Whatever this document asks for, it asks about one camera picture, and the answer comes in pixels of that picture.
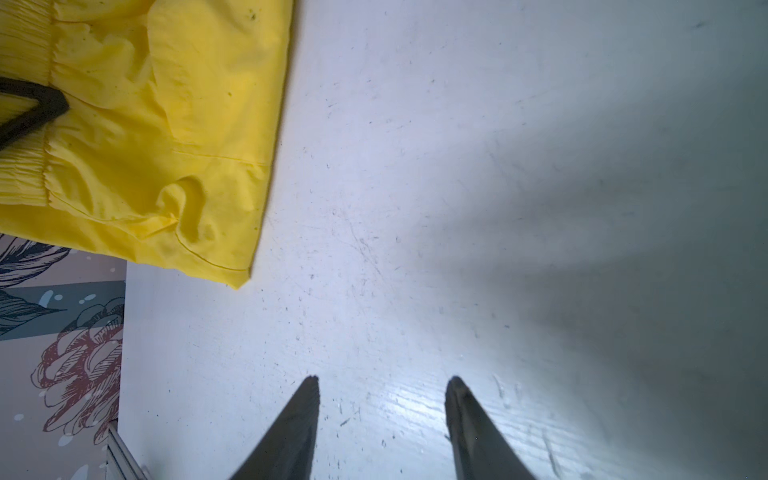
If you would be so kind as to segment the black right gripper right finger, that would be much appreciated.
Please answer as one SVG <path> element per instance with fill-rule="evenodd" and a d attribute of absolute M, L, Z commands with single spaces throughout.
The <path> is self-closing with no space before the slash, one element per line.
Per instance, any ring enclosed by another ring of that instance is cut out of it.
<path fill-rule="evenodd" d="M 458 376 L 447 384 L 445 411 L 457 479 L 535 479 Z"/>

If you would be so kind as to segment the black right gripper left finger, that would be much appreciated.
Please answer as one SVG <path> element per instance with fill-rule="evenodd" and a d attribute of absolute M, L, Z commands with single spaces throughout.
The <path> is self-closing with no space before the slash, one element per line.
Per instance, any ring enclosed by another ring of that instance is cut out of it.
<path fill-rule="evenodd" d="M 308 376 L 231 479 L 309 479 L 319 407 L 318 377 Z"/>

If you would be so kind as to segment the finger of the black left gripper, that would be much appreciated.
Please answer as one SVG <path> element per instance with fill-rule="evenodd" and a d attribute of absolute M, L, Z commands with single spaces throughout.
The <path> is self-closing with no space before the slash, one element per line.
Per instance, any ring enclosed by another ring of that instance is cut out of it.
<path fill-rule="evenodd" d="M 1 78 L 1 93 L 34 100 L 36 104 L 1 125 L 1 149 L 64 115 L 69 109 L 64 94 L 55 88 L 26 80 Z"/>

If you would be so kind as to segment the yellow shorts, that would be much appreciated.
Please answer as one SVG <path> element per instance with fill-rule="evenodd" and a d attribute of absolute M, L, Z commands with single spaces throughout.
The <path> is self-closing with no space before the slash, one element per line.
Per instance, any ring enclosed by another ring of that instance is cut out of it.
<path fill-rule="evenodd" d="M 266 208 L 289 1 L 5 1 L 1 74 L 67 110 L 1 149 L 1 230 L 239 288 Z"/>

